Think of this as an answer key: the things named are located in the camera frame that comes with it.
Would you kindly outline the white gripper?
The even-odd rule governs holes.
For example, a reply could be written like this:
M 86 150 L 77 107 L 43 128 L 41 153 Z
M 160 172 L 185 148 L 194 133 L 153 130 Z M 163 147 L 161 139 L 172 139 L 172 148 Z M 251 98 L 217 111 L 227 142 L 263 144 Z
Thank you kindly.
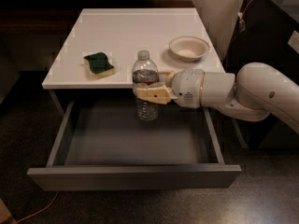
M 164 85 L 158 87 L 134 86 L 134 95 L 141 100 L 159 105 L 166 105 L 171 101 L 172 91 L 175 103 L 185 108 L 200 107 L 200 88 L 205 72 L 201 69 L 185 69 L 175 74 L 174 71 L 159 71 L 159 81 Z

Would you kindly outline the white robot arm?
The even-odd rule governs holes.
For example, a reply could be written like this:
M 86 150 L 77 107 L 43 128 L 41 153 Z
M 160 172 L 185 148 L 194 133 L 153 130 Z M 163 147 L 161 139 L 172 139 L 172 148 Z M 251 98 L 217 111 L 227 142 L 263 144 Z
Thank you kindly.
M 161 76 L 161 82 L 135 85 L 135 96 L 159 105 L 211 107 L 251 122 L 274 115 L 299 133 L 299 86 L 268 64 L 248 63 L 237 74 L 184 69 Z

